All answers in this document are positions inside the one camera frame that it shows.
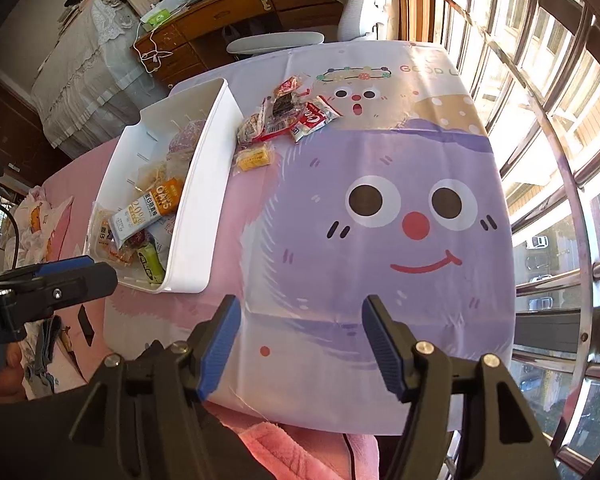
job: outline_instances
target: metal bolt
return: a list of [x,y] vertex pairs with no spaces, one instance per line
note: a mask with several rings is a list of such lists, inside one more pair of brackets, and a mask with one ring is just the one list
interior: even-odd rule
[[107,368],[115,368],[122,362],[122,357],[118,354],[109,354],[104,358],[104,365]]
[[189,351],[189,345],[186,341],[176,341],[171,345],[171,351],[174,354],[186,354]]
[[416,350],[424,355],[431,355],[435,346],[433,346],[429,341],[418,341],[416,343]]
[[500,366],[500,358],[497,355],[486,354],[482,360],[484,361],[484,364],[490,368],[497,368]]

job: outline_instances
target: wall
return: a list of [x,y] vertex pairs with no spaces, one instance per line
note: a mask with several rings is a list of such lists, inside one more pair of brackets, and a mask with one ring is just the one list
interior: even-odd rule
[[66,0],[20,0],[0,28],[0,79],[30,102],[38,67],[58,40]]

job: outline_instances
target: red cartoon nose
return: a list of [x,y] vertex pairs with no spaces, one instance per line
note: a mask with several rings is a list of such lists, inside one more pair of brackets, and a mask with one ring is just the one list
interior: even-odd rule
[[422,213],[411,211],[402,219],[402,230],[412,240],[422,240],[429,234],[429,220]]

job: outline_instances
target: finger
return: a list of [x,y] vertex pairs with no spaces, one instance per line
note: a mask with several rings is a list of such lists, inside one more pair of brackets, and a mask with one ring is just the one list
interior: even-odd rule
[[22,361],[22,350],[18,343],[9,343],[7,345],[7,364],[11,368],[17,368]]
[[22,386],[15,394],[0,397],[0,404],[11,404],[12,402],[20,402],[21,400],[27,400],[27,394]]
[[15,394],[22,386],[24,370],[22,368],[5,368],[0,371],[0,396]]

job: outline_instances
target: brown pupil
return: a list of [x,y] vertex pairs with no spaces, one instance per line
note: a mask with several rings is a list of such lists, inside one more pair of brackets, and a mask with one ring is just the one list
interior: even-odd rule
[[349,206],[360,216],[375,215],[382,207],[382,194],[373,186],[357,186],[349,195]]
[[442,218],[456,218],[462,211],[462,200],[458,193],[448,187],[435,190],[431,205]]

